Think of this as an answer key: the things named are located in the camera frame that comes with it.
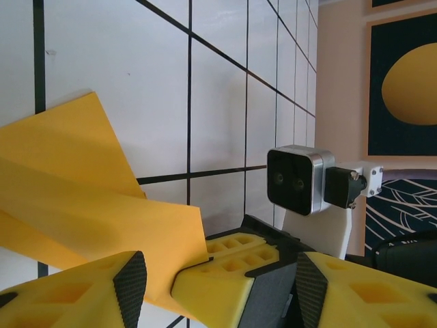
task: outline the black object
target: black object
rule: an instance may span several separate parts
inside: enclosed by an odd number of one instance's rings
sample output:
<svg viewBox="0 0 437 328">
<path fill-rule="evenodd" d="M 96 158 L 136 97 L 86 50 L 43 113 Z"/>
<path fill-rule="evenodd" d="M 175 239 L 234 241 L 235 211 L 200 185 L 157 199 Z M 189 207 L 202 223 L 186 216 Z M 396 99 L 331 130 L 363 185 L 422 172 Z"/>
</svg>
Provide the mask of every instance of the black object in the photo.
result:
<svg viewBox="0 0 437 328">
<path fill-rule="evenodd" d="M 267 196 L 301 215 L 311 213 L 313 163 L 305 156 L 271 150 L 267 154 Z"/>
<path fill-rule="evenodd" d="M 345 260 L 355 264 L 363 265 L 364 267 L 372 267 L 371 258 L 366 258 L 364 256 L 346 254 Z"/>
<path fill-rule="evenodd" d="M 341 208 L 351 208 L 367 181 L 350 169 L 329 167 L 325 171 L 324 201 Z"/>
<path fill-rule="evenodd" d="M 403 0 L 372 0 L 371 6 L 372 6 L 372 8 L 375 8 L 375 7 L 379 7 L 381 5 L 389 5 L 389 4 L 400 2 L 400 1 L 403 1 Z"/>
<path fill-rule="evenodd" d="M 431 301 L 433 301 L 435 304 L 437 304 L 437 294 L 429 294 L 428 295 L 429 299 L 431 299 Z"/>
<path fill-rule="evenodd" d="M 305 328 L 317 328 L 322 316 L 328 280 L 304 253 L 298 257 L 296 285 Z"/>
<path fill-rule="evenodd" d="M 263 237 L 276 245 L 279 261 L 245 273 L 254 278 L 238 328 L 303 327 L 298 298 L 294 288 L 298 254 L 314 251 L 286 232 L 251 216 L 245 215 L 240 228 L 207 237 L 207 240 L 243 232 Z"/>
<path fill-rule="evenodd" d="M 114 289 L 125 328 L 137 328 L 143 304 L 147 271 L 144 255 L 137 251 L 114 277 Z"/>
<path fill-rule="evenodd" d="M 437 288 L 437 230 L 382 241 L 372 249 L 371 259 L 377 270 Z"/>
<path fill-rule="evenodd" d="M 0 309 L 17 296 L 18 294 L 16 292 L 7 292 L 6 294 L 0 295 Z"/>
</svg>

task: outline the yellow paper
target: yellow paper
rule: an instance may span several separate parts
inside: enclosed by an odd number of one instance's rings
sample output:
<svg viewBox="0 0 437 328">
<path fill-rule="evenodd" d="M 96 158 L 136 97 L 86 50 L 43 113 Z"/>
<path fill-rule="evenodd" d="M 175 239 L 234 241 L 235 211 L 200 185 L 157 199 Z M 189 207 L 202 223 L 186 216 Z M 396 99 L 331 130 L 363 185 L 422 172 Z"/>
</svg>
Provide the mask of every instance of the yellow paper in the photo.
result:
<svg viewBox="0 0 437 328">
<path fill-rule="evenodd" d="M 1 246 L 60 269 L 141 250 L 145 299 L 191 316 L 170 288 L 208 259 L 199 209 L 145 199 L 97 95 L 0 129 L 0 181 Z"/>
<path fill-rule="evenodd" d="M 198 208 L 121 195 L 5 159 L 0 168 L 0 208 L 9 215 L 89 261 L 142 251 L 152 301 L 177 304 L 170 296 L 175 274 L 208 259 Z"/>
<path fill-rule="evenodd" d="M 0 245 L 62 270 L 87 262 L 84 257 L 2 210 L 0 210 Z"/>
<path fill-rule="evenodd" d="M 0 157 L 144 198 L 95 93 L 0 128 Z"/>
</svg>

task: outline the depth camera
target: depth camera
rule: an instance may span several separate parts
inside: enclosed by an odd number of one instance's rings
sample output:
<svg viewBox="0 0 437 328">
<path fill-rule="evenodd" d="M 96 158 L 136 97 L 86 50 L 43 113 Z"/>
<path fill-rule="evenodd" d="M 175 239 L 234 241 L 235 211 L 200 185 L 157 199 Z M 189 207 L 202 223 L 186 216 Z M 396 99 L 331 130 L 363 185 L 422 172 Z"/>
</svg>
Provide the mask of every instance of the depth camera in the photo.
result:
<svg viewBox="0 0 437 328">
<path fill-rule="evenodd" d="M 280 207 L 300 215 L 318 213 L 329 205 L 324 201 L 325 171 L 335 165 L 327 150 L 304 146 L 283 146 L 267 154 L 267 195 Z"/>
</svg>

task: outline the white tiled wall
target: white tiled wall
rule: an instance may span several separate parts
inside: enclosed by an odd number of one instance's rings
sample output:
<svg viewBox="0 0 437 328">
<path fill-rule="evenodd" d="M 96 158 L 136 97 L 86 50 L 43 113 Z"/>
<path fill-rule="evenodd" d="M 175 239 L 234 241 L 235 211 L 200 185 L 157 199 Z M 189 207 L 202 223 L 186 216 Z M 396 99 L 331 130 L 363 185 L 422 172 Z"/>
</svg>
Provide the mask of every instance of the white tiled wall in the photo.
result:
<svg viewBox="0 0 437 328">
<path fill-rule="evenodd" d="M 44 0 L 44 78 L 32 1 L 2 1 L 0 126 L 35 113 L 35 80 L 47 108 L 96 91 L 150 199 L 199 206 L 207 235 L 244 210 L 280 228 L 266 153 L 314 143 L 317 17 L 318 0 Z M 38 275 L 0 263 L 0 289 Z M 188 325 L 143 305 L 140 327 Z"/>
</svg>

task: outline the black grid line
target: black grid line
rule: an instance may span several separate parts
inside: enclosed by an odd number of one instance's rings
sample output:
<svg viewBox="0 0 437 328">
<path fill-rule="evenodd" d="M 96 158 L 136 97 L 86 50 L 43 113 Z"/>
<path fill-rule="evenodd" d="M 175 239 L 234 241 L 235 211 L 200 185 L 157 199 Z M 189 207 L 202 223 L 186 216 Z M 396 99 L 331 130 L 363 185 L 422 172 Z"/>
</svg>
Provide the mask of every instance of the black grid line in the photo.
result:
<svg viewBox="0 0 437 328">
<path fill-rule="evenodd" d="M 296 36 L 298 34 L 298 17 L 297 17 L 297 14 L 298 14 L 298 0 L 296 1 Z M 298 43 L 296 41 L 296 48 L 294 49 L 294 97 L 296 97 L 296 66 L 297 66 L 297 61 L 298 61 L 298 47 L 297 46 L 298 46 Z M 293 112 L 293 125 L 294 125 L 293 126 L 293 144 L 294 144 L 294 140 L 295 140 L 295 136 L 296 136 L 296 108 L 295 107 L 294 107 L 294 112 Z"/>
<path fill-rule="evenodd" d="M 151 10 L 153 13 L 157 14 L 158 16 L 160 16 L 161 18 L 165 19 L 168 23 L 171 23 L 173 26 L 177 27 L 178 29 L 180 29 L 181 31 L 185 32 L 186 34 L 190 35 L 194 40 L 198 41 L 199 43 L 203 44 L 204 46 L 206 46 L 208 49 L 210 49 L 211 51 L 214 51 L 217 55 L 221 56 L 222 58 L 226 59 L 228 62 L 232 63 L 233 65 L 237 66 L 239 69 L 241 69 L 242 71 L 246 72 L 247 74 L 249 74 L 250 76 L 252 76 L 253 78 L 257 79 L 259 82 L 261 82 L 262 84 L 264 84 L 266 87 L 270 88 L 272 91 L 280 94 L 282 97 L 284 97 L 285 99 L 287 99 L 288 101 L 290 101 L 291 103 L 293 103 L 295 106 L 301 108 L 303 111 L 305 111 L 306 113 L 308 113 L 309 115 L 312 115 L 311 113 L 309 113 L 307 111 L 306 108 L 304 108 L 302 105 L 298 104 L 297 102 L 295 102 L 294 100 L 292 100 L 290 97 L 286 96 L 285 94 L 283 94 L 281 91 L 279 91 L 277 88 L 275 88 L 273 85 L 269 84 L 267 81 L 265 81 L 264 79 L 262 79 L 261 77 L 259 77 L 258 75 L 256 75 L 254 72 L 250 71 L 248 68 L 245 68 L 242 64 L 240 64 L 239 62 L 237 62 L 236 60 L 234 60 L 233 58 L 231 58 L 229 55 L 225 54 L 224 52 L 222 52 L 222 50 L 218 49 L 217 47 L 215 47 L 214 45 L 210 44 L 208 41 L 206 41 L 205 39 L 203 39 L 202 37 L 198 36 L 195 32 L 191 31 L 189 28 L 183 26 L 183 24 L 179 23 L 176 19 L 172 18 L 170 15 L 166 14 L 165 12 L 163 12 L 161 9 L 157 8 L 155 5 L 151 4 L 149 1 L 147 0 L 135 0 L 136 2 L 140 3 L 141 5 L 143 5 L 144 7 L 146 7 L 147 9 Z"/>
<path fill-rule="evenodd" d="M 193 29 L 193 0 L 188 0 L 188 29 L 192 31 Z M 191 173 L 191 87 L 192 87 L 192 49 L 193 49 L 193 38 L 188 35 L 188 94 L 187 94 L 187 129 L 186 129 L 186 171 L 188 172 L 188 177 L 186 179 L 186 204 L 191 204 L 191 179 L 189 174 Z"/>
<path fill-rule="evenodd" d="M 276 19 L 276 88 L 278 88 L 278 57 L 279 57 L 279 15 Z M 274 99 L 274 146 L 277 146 L 277 134 L 278 134 L 278 94 Z M 273 226 L 274 225 L 274 205 L 273 205 Z"/>
<path fill-rule="evenodd" d="M 315 26 L 318 27 L 318 26 L 317 26 L 317 21 L 315 20 L 314 15 L 313 15 L 313 11 L 311 10 L 311 5 L 310 5 L 310 3 L 309 3 L 307 0 L 305 0 L 305 2 L 306 2 L 307 5 L 308 5 L 308 8 L 309 8 L 309 15 L 310 15 L 310 17 L 313 19 L 313 22 L 314 22 Z"/>
<path fill-rule="evenodd" d="M 259 166 L 249 166 L 249 167 L 235 167 L 235 168 L 231 168 L 231 169 L 216 169 L 216 170 L 212 170 L 212 171 L 169 174 L 167 176 L 148 176 L 145 178 L 137 178 L 137 182 L 139 185 L 151 185 L 153 183 L 179 181 L 179 180 L 185 180 L 188 178 L 191 178 L 191 179 L 204 178 L 206 176 L 220 176 L 223 174 L 254 171 L 256 169 L 265 169 L 265 168 L 266 168 L 265 165 L 259 165 Z"/>
<path fill-rule="evenodd" d="M 44 34 L 44 0 L 33 0 L 33 67 L 35 114 L 46 110 L 46 63 Z M 48 275 L 48 265 L 38 262 L 38 278 Z"/>
<path fill-rule="evenodd" d="M 308 47 L 309 47 L 309 26 L 311 24 L 311 21 L 308 20 L 308 38 L 307 38 L 307 42 L 308 42 Z M 311 65 L 311 62 L 309 61 L 308 58 L 308 65 L 307 65 L 307 108 L 308 108 L 308 85 L 309 85 L 309 67 Z M 308 146 L 308 114 L 305 116 L 305 145 Z"/>
<path fill-rule="evenodd" d="M 174 327 L 176 327 L 176 325 L 178 324 L 178 323 L 180 323 L 182 320 L 184 320 L 185 319 L 185 317 L 184 316 L 179 316 L 179 317 L 177 317 L 170 325 L 168 325 L 167 326 L 167 328 L 174 328 Z"/>
<path fill-rule="evenodd" d="M 246 69 L 249 68 L 249 0 L 246 1 Z M 249 75 L 246 71 L 246 89 L 245 89 L 245 103 L 244 103 L 244 168 L 247 167 L 247 111 L 248 105 L 248 93 L 249 93 Z M 246 214 L 246 185 L 247 185 L 247 172 L 244 171 L 244 191 L 243 191 L 243 213 Z"/>
<path fill-rule="evenodd" d="M 38 278 L 46 277 L 48 275 L 48 265 L 38 262 Z"/>
<path fill-rule="evenodd" d="M 305 55 L 305 52 L 302 50 L 302 48 L 300 47 L 298 41 L 297 41 L 297 15 L 298 15 L 298 1 L 296 1 L 296 37 L 293 36 L 293 33 L 288 29 L 287 25 L 285 24 L 285 22 L 283 21 L 283 19 L 281 18 L 281 15 L 279 14 L 279 2 L 280 0 L 278 0 L 278 10 L 276 10 L 273 6 L 273 4 L 270 2 L 270 0 L 266 0 L 268 2 L 268 4 L 270 5 L 270 7 L 273 9 L 274 13 L 278 16 L 279 20 L 281 21 L 282 25 L 285 27 L 285 30 L 288 32 L 288 34 L 290 34 L 290 36 L 292 37 L 293 41 L 295 41 L 296 46 L 299 48 L 300 52 L 303 54 L 303 56 L 305 57 L 305 59 L 308 61 L 308 64 L 311 66 L 311 68 L 314 70 L 314 72 L 317 72 L 317 70 L 314 68 L 313 64 L 309 61 L 309 57 L 307 55 Z M 304 109 L 302 106 L 300 106 L 299 104 L 297 104 L 295 102 L 295 105 L 301 109 Z"/>
</svg>

